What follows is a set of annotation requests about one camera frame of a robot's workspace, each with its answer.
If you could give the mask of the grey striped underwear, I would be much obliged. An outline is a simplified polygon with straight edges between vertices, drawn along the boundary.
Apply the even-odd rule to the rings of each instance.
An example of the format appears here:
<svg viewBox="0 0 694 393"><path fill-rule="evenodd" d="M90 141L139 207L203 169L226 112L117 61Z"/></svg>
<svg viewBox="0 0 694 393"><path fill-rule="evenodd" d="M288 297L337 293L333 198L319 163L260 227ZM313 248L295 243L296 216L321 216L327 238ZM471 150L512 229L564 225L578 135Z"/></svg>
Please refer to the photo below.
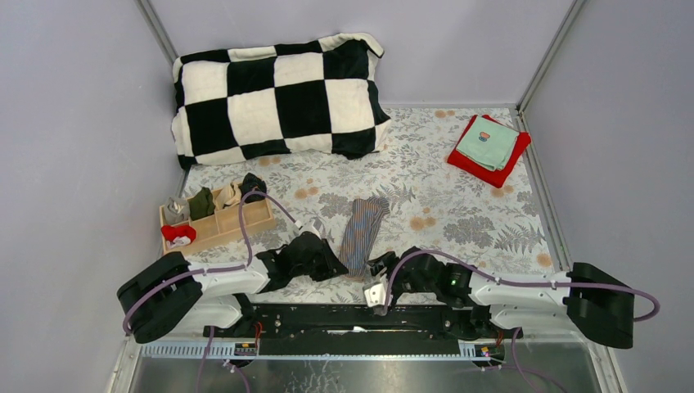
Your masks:
<svg viewBox="0 0 694 393"><path fill-rule="evenodd" d="M382 196L355 199L346 225L339 260L348 269L347 278L363 277L376 242L381 222L390 213L390 203Z"/></svg>

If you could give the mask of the wooden divided organizer box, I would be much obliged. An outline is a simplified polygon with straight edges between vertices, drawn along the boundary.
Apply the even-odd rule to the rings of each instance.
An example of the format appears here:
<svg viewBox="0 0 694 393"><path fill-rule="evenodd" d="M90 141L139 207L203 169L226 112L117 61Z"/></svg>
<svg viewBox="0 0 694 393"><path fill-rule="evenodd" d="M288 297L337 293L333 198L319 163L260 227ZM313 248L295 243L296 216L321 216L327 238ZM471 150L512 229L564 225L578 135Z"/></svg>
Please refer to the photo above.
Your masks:
<svg viewBox="0 0 694 393"><path fill-rule="evenodd" d="M159 207L160 226L168 225L164 221L164 205ZM242 234L249 236L265 232L277 226L277 221L268 200L245 203L241 209L237 206L215 210L214 214L203 219L181 222L172 226L188 224L197 232L197 238L188 246L167 249L161 234L163 252L180 252L185 256L207 251L219 246L243 239Z"/></svg>

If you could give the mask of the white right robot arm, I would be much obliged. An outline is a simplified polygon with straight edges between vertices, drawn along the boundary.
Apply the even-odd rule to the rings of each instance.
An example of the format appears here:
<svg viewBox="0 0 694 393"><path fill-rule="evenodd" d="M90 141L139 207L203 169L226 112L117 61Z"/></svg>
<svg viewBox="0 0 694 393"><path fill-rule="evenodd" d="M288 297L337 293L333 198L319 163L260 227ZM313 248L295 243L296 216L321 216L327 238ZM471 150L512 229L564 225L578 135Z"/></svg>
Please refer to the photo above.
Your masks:
<svg viewBox="0 0 694 393"><path fill-rule="evenodd" d="M386 315L404 293L430 293L462 316L442 318L443 330L463 340L504 340L524 328L578 332L597 344L633 346L635 295L591 264L564 273L498 275L474 265L441 261L416 247L370 260L367 306Z"/></svg>

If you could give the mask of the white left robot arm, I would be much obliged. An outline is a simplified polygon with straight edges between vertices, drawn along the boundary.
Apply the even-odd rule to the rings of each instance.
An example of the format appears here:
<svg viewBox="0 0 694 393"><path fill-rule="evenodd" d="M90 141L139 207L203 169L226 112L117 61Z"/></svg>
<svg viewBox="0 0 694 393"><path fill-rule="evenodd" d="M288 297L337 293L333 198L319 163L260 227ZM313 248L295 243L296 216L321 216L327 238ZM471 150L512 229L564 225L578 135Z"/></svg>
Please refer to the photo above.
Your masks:
<svg viewBox="0 0 694 393"><path fill-rule="evenodd" d="M301 233L277 249L261 251L249 264L193 264L179 251L162 256L116 292L124 331L139 344L169 334L244 337L258 317L249 297L278 291L294 278L322 282L347 274L329 243Z"/></svg>

